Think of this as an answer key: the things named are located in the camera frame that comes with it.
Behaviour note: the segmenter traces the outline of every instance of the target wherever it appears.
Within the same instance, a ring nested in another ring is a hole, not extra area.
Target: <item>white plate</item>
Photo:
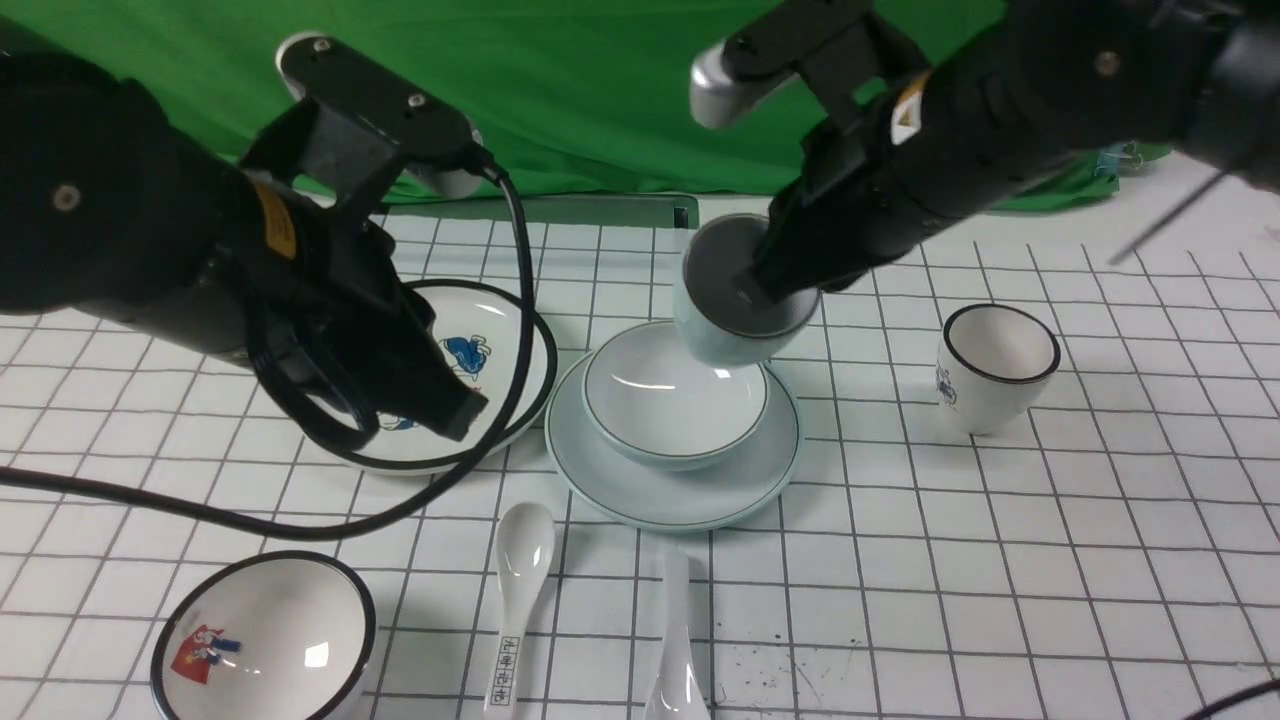
[[[425,475],[456,465],[489,428],[511,387],[520,342],[518,300],[509,292],[471,281],[433,279],[406,283],[435,310],[433,336],[463,382],[489,398],[462,442],[392,415],[380,415],[383,429],[360,452],[334,452],[343,462],[380,475]],[[534,355],[529,379],[507,425],[490,454],[520,437],[538,419],[556,383],[556,338],[540,315],[534,315]]]
[[[795,474],[804,427],[795,398],[768,366],[769,402],[751,437],[716,465],[672,471],[623,457],[595,429],[579,391],[585,360],[552,393],[547,450],[573,493],[609,518],[664,533],[722,528],[765,507]]]

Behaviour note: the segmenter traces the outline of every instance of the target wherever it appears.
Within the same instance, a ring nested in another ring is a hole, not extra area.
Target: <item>white spoon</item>
[[[667,632],[662,637],[658,678],[644,706],[644,720],[712,720],[694,673],[689,644],[689,556],[678,550],[663,557],[667,589]]]
[[[484,717],[507,720],[516,712],[516,669],[525,650],[529,616],[556,553],[552,514],[536,502],[516,505],[498,521],[494,552],[502,594],[502,632],[498,633],[498,657],[489,676],[489,692],[484,697]]]

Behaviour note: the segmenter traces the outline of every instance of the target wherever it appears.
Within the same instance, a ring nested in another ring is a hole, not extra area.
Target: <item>warning label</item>
[[[924,73],[915,82],[906,86],[906,90],[899,96],[890,122],[890,135],[893,145],[902,145],[908,140],[911,140],[924,127],[924,86],[928,82],[929,73]]]
[[[253,191],[257,192],[259,202],[262,204],[262,227],[266,233],[266,246],[289,260],[296,260],[298,256],[298,237],[293,232],[293,220],[289,218],[289,210],[284,206],[284,201],[280,200],[280,196],[275,191],[256,179],[251,178],[250,182],[253,184]]]

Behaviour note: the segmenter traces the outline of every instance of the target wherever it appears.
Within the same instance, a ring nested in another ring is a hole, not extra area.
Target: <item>white grid table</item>
[[[406,278],[516,290],[507,224],[385,227]],[[561,368],[669,316],[686,231],[532,234]],[[973,441],[937,420],[933,363],[941,320],[992,299],[1059,331],[1065,357],[1029,415]],[[539,429],[425,516],[303,546],[376,598],[357,717],[480,717],[495,520],[538,501],[561,548],[520,717],[641,716],[659,551],[678,542],[718,720],[1178,720],[1280,667],[1277,305],[1280,252],[1156,247],[1111,272],[1079,246],[937,241],[826,297],[773,361],[810,442],[781,502],[742,527],[672,541],[609,523],[570,497]],[[421,487],[337,464],[251,375],[77,313],[0,318],[0,363],[3,464],[314,524]],[[163,619],[219,568],[282,547],[0,488],[0,719],[155,717]],[[1275,698],[1224,715],[1276,716]]]

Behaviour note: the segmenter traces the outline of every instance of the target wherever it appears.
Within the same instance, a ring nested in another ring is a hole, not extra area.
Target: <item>green screen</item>
[[[466,111],[525,193],[772,193],[819,119],[794,83],[728,131],[689,117],[689,67],[768,0],[0,0],[0,13],[146,85],[173,123],[236,156],[283,111],[280,41],[320,31]],[[934,60],[1001,0],[882,0]],[[1082,167],[1015,205],[1107,195]],[[392,200],[426,192],[402,183]]]

